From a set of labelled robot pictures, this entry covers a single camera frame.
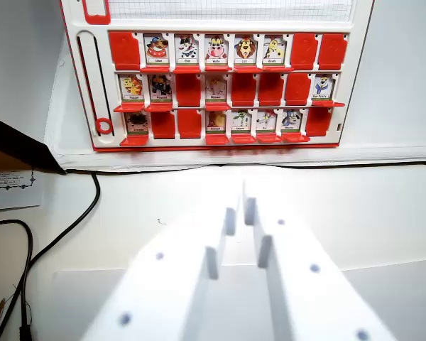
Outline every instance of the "cartoon character picture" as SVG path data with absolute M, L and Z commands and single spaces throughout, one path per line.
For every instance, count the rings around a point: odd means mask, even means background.
M 152 102 L 170 102 L 172 101 L 172 88 L 170 80 L 165 75 L 149 75 L 151 101 Z
M 148 122 L 147 116 L 142 112 L 125 113 L 126 129 L 128 135 L 147 135 Z
M 163 38 L 161 34 L 143 35 L 145 42 L 147 63 L 152 64 L 168 64 L 168 46 L 169 42 Z
M 175 35 L 175 54 L 177 55 L 177 64 L 198 64 L 197 42 L 188 35 Z
M 317 75 L 314 84 L 312 99 L 328 100 L 332 98 L 334 80 L 331 77 L 328 75 Z
M 222 112 L 207 112 L 207 134 L 219 134 L 226 131 L 226 114 Z
M 282 65 L 284 63 L 285 44 L 282 36 L 266 36 L 263 46 L 267 47 L 263 55 L 263 64 Z
M 232 121 L 232 133 L 250 133 L 251 115 L 248 110 L 238 110 L 234 112 Z
M 251 37 L 235 37 L 235 64 L 256 64 L 256 42 Z
M 142 81 L 136 75 L 119 75 L 119 84 L 124 101 L 143 101 Z
M 205 36 L 205 56 L 206 64 L 226 65 L 227 64 L 227 44 L 220 36 Z
M 302 114 L 295 110 L 285 112 L 285 117 L 283 119 L 283 125 L 281 126 L 281 130 L 299 131 L 301 125 L 301 118 Z
M 227 81 L 222 76 L 207 76 L 205 81 L 205 100 L 207 102 L 225 102 L 227 96 Z
M 276 113 L 273 110 L 265 110 L 257 113 L 257 130 L 258 133 L 268 133 L 275 131 Z

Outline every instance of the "paper sheet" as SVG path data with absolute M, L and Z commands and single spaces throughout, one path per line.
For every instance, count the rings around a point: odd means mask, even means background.
M 353 0 L 109 0 L 112 18 L 349 21 Z

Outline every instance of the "cartoon penguin card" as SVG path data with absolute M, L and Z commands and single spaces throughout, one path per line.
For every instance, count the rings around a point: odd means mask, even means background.
M 144 34 L 143 41 L 145 43 L 147 64 L 169 64 L 169 41 L 162 34 Z
M 128 135 L 148 135 L 147 115 L 144 112 L 125 113 Z
M 199 48 L 192 34 L 175 34 L 177 65 L 198 65 Z
M 171 102 L 172 87 L 167 75 L 148 75 L 151 102 Z
M 252 36 L 235 36 L 234 63 L 256 64 L 257 42 Z
M 334 80 L 332 75 L 316 75 L 311 99 L 328 101 L 332 98 Z
M 284 65 L 287 42 L 282 36 L 265 36 L 263 39 L 263 64 Z
M 298 110 L 289 110 L 283 112 L 283 124 L 281 132 L 297 133 L 300 131 L 303 114 Z
M 119 75 L 121 100 L 143 102 L 142 80 L 136 74 Z
M 205 75 L 205 101 L 225 102 L 227 97 L 227 81 L 222 75 Z
M 207 34 L 205 36 L 205 64 L 227 65 L 229 44 L 222 34 Z

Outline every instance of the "black cable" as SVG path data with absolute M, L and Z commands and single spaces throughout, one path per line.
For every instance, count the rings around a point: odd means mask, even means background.
M 73 222 L 67 229 L 65 229 L 62 233 L 60 233 L 57 236 L 57 238 L 55 238 L 51 243 L 49 243 L 49 245 L 47 245 L 44 249 L 39 251 L 36 254 L 36 256 L 33 257 L 33 259 L 30 262 L 30 266 L 28 267 L 29 271 L 32 268 L 32 266 L 37 262 L 37 260 L 39 260 L 39 258 L 42 257 L 42 255 L 44 255 L 47 251 L 52 249 L 66 234 L 68 234 L 72 229 L 74 229 L 93 210 L 93 207 L 98 203 L 99 196 L 101 195 L 101 188 L 99 187 L 99 182 L 98 182 L 98 178 L 97 178 L 96 173 L 92 173 L 92 177 L 93 177 L 94 186 L 95 186 L 97 192 L 96 192 L 96 195 L 94 196 L 94 199 L 93 199 L 92 203 L 90 204 L 90 206 L 85 210 L 84 213 L 82 213 L 80 215 L 80 217 L 78 217 L 76 219 L 75 222 Z M 9 307 L 6 310 L 6 314 L 5 314 L 3 320 L 0 324 L 0 337 L 3 334 L 3 331 L 5 330 L 6 324 L 8 323 L 9 318 L 10 318 L 12 312 L 13 312 L 13 309 L 14 309 L 14 306 L 16 305 L 16 301 L 18 299 L 19 293 L 23 289 L 23 280 L 24 280 L 24 277 L 23 277 L 23 274 L 22 274 L 21 280 L 19 281 L 19 284 L 17 285 L 17 289 L 16 289 L 16 291 L 13 295 L 13 298 L 11 299 L 11 302 L 9 303 Z M 26 327 L 27 327 L 27 331 L 29 332 L 30 326 L 26 325 Z
M 28 227 L 28 225 L 22 220 L 18 220 L 18 219 L 0 220 L 0 225 L 3 225 L 3 224 L 19 224 L 27 232 L 28 251 L 27 251 L 26 265 L 23 268 L 23 273 L 22 273 L 23 285 L 22 285 L 22 295 L 21 295 L 21 319 L 22 319 L 22 325 L 26 325 L 27 324 L 27 308 L 26 308 L 25 289 L 26 289 L 26 282 L 27 282 L 27 274 L 30 268 L 31 254 L 33 252 L 33 235 L 31 234 L 30 227 Z

